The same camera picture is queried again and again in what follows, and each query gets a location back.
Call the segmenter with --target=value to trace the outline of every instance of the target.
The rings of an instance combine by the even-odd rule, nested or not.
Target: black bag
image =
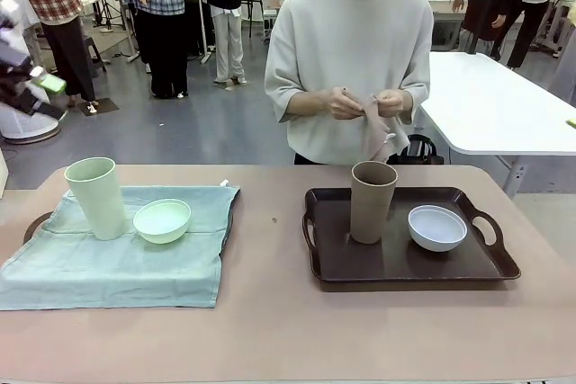
[[[390,165],[444,165],[444,158],[438,156],[436,145],[424,135],[414,134],[408,136],[410,144],[400,155],[392,155],[388,159]],[[408,156],[411,147],[418,146],[418,154]]]

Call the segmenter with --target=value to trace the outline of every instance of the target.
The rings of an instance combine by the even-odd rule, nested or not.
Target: black tray
[[[380,282],[378,288],[369,290],[402,290],[407,284],[390,288],[382,282],[425,282],[420,288],[433,290],[436,285],[436,289],[443,289],[441,282],[457,281],[457,286],[451,289],[465,290],[468,288],[462,282],[493,284],[520,276],[520,269],[504,247],[498,223],[477,210],[458,189],[397,188],[382,242],[375,245],[361,245],[349,238],[350,189],[312,189],[306,193],[305,200],[302,228],[310,249],[312,272],[323,282],[323,289],[339,290],[338,285]],[[468,235],[456,249],[429,252],[412,240],[408,214],[425,204],[449,209],[464,220]],[[473,225],[476,218],[486,219],[492,226],[496,235],[493,245],[488,245],[482,232]],[[313,242],[309,225],[312,225]],[[347,286],[345,290],[355,289]]]

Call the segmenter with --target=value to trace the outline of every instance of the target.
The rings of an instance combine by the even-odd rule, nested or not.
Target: brown cup
[[[350,236],[359,243],[377,243],[384,230],[398,173],[383,162],[361,162],[352,168]]]

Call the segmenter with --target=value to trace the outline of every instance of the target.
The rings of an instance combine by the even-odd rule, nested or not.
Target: tall cup
[[[361,162],[352,168],[350,236],[372,245],[382,236],[398,181],[394,168],[382,162]]]
[[[64,177],[96,237],[110,240],[128,231],[114,161],[107,157],[84,159],[69,166]]]

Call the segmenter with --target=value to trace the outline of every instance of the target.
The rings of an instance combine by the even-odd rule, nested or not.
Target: white bowl
[[[468,227],[453,211],[438,206],[420,206],[408,215],[410,235],[432,252],[447,252],[462,243]]]
[[[180,200],[152,201],[134,215],[136,231],[150,243],[163,245],[184,235],[190,225],[190,207]]]

